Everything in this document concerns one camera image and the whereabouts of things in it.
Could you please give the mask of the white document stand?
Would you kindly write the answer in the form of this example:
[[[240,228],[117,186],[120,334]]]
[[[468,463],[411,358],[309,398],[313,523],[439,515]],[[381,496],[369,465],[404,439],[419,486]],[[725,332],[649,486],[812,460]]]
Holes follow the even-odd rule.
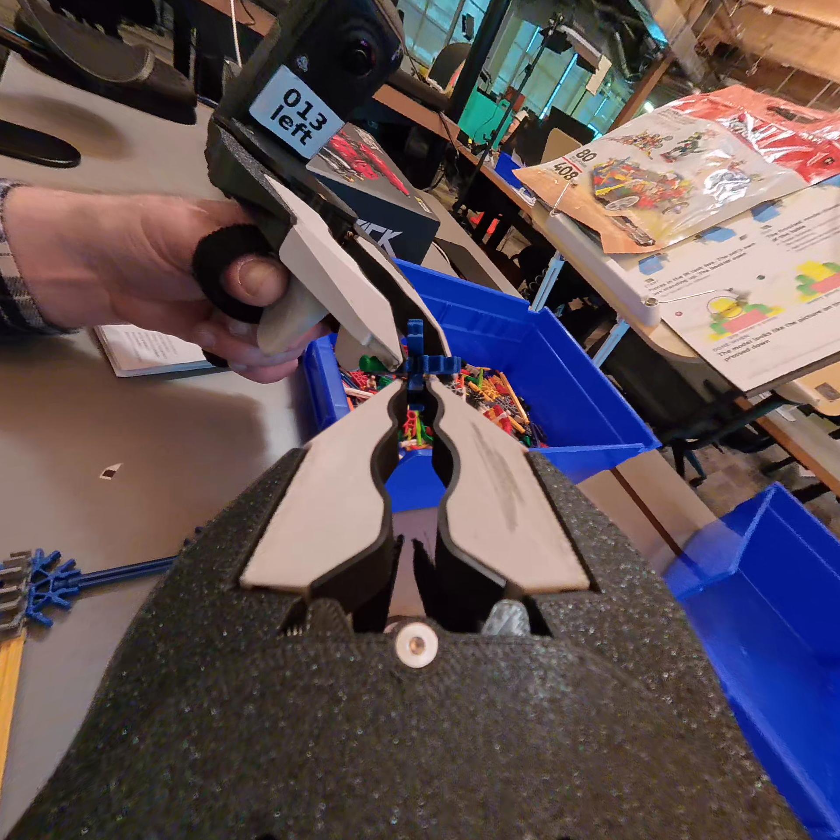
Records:
[[[561,262],[570,264],[597,296],[612,309],[625,330],[631,329],[652,349],[674,358],[668,345],[670,331],[661,323],[647,323],[641,315],[641,300],[620,277],[620,266],[605,255],[601,245],[572,218],[555,213],[541,203],[530,212],[532,227],[548,240]]]

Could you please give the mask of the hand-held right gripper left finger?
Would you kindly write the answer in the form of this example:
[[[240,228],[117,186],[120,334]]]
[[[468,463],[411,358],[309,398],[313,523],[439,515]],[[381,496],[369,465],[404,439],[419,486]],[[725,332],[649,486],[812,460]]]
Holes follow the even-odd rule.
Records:
[[[398,463],[403,381],[326,428],[304,456],[239,583],[277,592],[378,592],[393,561],[385,483]]]

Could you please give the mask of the long blue rod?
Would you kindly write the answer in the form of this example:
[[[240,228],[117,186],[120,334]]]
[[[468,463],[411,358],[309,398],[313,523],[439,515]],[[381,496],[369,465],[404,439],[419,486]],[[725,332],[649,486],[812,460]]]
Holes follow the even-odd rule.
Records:
[[[163,574],[173,566],[175,560],[177,555],[80,574],[75,586],[83,591]]]

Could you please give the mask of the person's left forearm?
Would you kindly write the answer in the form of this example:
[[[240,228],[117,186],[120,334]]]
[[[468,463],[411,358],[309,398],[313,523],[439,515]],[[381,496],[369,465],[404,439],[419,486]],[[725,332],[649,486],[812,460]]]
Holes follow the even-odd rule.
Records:
[[[9,193],[18,184],[1,180],[1,338],[17,340],[29,335],[49,335],[34,299],[20,276],[7,240],[4,210]]]

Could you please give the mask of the black oval object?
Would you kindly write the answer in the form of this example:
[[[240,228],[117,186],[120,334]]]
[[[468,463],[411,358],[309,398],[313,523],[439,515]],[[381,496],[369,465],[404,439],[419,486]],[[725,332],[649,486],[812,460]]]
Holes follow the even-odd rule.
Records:
[[[1,120],[1,155],[53,169],[71,169],[81,162],[70,143],[6,120]]]

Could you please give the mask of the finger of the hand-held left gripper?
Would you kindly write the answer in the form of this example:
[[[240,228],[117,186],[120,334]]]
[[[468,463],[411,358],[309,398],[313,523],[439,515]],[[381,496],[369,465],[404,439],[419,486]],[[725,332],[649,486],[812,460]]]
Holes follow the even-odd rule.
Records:
[[[372,286],[388,301],[400,338],[407,338],[410,321],[421,321],[425,354],[452,356],[443,328],[417,290],[395,261],[366,235],[356,236],[356,263]]]
[[[269,189],[293,216],[278,249],[290,273],[285,294],[262,313],[262,351],[287,350],[327,315],[333,316],[361,354],[378,358],[388,370],[403,363],[392,307],[356,261],[331,235],[322,217],[272,175]]]

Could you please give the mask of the dark toy car set box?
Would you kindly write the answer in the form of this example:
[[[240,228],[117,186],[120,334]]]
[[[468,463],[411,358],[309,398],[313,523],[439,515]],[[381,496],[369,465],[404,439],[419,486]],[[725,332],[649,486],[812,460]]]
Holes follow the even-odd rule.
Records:
[[[393,259],[421,264],[440,221],[376,139],[351,123],[308,163],[308,170],[358,218]]]

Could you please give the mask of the teal container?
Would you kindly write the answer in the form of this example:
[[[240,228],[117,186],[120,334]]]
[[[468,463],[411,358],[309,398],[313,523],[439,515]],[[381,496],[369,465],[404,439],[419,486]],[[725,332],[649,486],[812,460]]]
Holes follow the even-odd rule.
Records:
[[[501,125],[496,141],[492,144],[492,147],[497,149],[506,136],[511,122],[522,111],[521,108],[513,108],[508,112],[508,106],[507,100],[496,101],[483,91],[475,89],[470,93],[465,109],[457,121],[458,128],[474,144],[484,144],[489,142],[497,127]]]

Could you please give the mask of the printed instruction sheet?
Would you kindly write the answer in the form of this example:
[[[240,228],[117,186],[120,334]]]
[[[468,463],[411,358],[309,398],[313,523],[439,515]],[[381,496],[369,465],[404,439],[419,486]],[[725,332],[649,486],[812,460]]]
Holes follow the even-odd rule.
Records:
[[[746,395],[838,357],[837,175],[622,266],[644,308]]]

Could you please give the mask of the blue snowflake connector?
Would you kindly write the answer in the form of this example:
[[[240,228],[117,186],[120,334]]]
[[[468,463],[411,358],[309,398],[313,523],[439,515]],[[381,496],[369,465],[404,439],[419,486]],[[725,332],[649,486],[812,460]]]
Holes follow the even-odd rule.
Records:
[[[81,572],[77,561],[65,559],[57,550],[36,549],[30,558],[30,570],[27,621],[32,625],[53,627],[53,612],[68,612],[79,596]]]
[[[429,375],[457,375],[462,367],[458,356],[427,354],[424,351],[424,323],[409,319],[406,325],[406,359],[397,369],[406,381],[409,399],[417,403],[425,393]]]

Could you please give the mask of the pile of colourful construction pieces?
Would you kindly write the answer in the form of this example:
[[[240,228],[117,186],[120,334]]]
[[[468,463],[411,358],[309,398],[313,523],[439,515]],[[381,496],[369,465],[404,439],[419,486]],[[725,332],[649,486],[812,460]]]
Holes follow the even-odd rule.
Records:
[[[360,407],[384,390],[396,374],[367,375],[359,369],[339,367],[349,409]],[[508,436],[527,448],[547,448],[541,427],[529,418],[526,403],[512,390],[506,375],[489,367],[463,363],[460,372],[448,383],[460,400],[476,409]],[[432,422],[422,411],[406,410],[398,441],[404,453],[429,450],[434,443]]]

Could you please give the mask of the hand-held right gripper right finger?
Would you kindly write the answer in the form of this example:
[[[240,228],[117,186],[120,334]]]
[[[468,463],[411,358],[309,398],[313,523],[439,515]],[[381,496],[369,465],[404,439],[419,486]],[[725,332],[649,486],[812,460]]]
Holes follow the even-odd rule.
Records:
[[[506,597],[589,589],[529,451],[440,380],[426,389],[435,406],[432,464],[444,485],[437,559],[446,571],[478,575]]]

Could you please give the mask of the black pole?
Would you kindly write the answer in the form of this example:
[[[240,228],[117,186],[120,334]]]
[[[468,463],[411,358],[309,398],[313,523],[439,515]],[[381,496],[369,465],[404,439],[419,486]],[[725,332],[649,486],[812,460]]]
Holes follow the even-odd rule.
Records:
[[[458,123],[463,115],[511,4],[512,1],[489,1],[444,112],[453,123]]]

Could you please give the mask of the blue parts bin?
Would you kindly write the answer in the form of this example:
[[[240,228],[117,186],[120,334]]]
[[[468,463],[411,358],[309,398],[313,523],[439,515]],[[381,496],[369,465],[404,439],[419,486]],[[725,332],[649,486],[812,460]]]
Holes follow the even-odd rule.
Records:
[[[547,438],[538,454],[573,483],[659,448],[636,415],[581,346],[548,309],[525,300],[397,260],[462,361],[507,375]],[[350,413],[334,338],[309,344],[302,359],[318,431]],[[431,451],[405,455],[386,481],[394,512],[435,508],[445,487]]]

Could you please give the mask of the printed plastic parts bag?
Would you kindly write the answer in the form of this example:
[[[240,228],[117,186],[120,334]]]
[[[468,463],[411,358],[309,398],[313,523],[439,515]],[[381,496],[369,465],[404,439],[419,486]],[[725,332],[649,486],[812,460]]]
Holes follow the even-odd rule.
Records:
[[[543,204],[645,254],[838,174],[839,116],[743,86],[673,101],[516,170]]]

